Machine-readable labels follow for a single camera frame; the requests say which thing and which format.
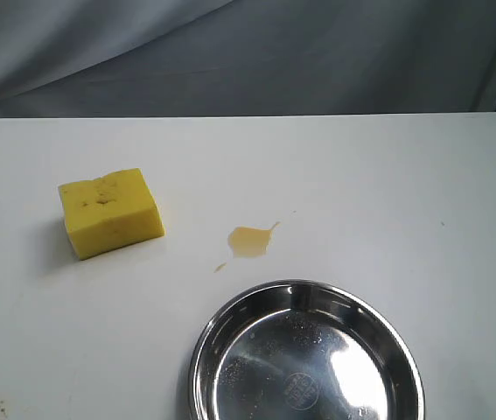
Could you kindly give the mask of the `stainless steel round dish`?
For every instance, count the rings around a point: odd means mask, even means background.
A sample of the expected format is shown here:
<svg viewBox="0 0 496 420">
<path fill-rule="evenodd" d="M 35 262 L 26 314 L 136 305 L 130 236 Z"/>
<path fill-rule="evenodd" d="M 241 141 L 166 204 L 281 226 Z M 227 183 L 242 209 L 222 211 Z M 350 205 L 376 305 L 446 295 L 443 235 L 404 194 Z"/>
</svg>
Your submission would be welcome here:
<svg viewBox="0 0 496 420">
<path fill-rule="evenodd" d="M 423 419 L 406 343 L 372 306 L 326 283 L 287 279 L 219 308 L 192 352 L 193 419 Z"/>
</svg>

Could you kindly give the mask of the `grey fabric backdrop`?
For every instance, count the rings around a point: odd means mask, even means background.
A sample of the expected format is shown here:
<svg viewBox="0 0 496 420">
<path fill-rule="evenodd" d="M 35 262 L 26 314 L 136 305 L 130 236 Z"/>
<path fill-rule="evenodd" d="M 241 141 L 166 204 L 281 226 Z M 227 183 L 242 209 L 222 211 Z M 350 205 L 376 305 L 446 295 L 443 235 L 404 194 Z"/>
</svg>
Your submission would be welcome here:
<svg viewBox="0 0 496 420">
<path fill-rule="evenodd" d="M 496 1 L 0 1 L 0 118 L 495 103 Z"/>
</svg>

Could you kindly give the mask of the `yellow sponge block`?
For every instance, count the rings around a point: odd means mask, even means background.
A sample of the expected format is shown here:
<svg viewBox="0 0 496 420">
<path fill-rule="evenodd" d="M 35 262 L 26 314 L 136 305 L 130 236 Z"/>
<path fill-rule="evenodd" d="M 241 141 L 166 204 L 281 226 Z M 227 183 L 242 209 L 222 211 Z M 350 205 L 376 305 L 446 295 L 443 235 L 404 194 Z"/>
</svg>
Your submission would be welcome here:
<svg viewBox="0 0 496 420">
<path fill-rule="evenodd" d="M 60 185 L 69 241 L 81 260 L 164 236 L 164 225 L 138 168 Z"/>
</svg>

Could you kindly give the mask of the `orange liquid spill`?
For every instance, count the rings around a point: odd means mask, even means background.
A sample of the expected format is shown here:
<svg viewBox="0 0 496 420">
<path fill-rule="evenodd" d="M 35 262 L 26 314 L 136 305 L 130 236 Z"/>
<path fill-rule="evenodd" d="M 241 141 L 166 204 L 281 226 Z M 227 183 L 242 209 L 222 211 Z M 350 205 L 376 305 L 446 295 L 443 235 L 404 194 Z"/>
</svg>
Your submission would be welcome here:
<svg viewBox="0 0 496 420">
<path fill-rule="evenodd" d="M 272 242 L 274 231 L 280 224 L 280 221 L 276 221 L 269 228 L 235 227 L 227 237 L 229 257 L 226 261 L 219 264 L 213 272 L 217 273 L 221 271 L 233 259 L 251 259 L 265 256 Z"/>
</svg>

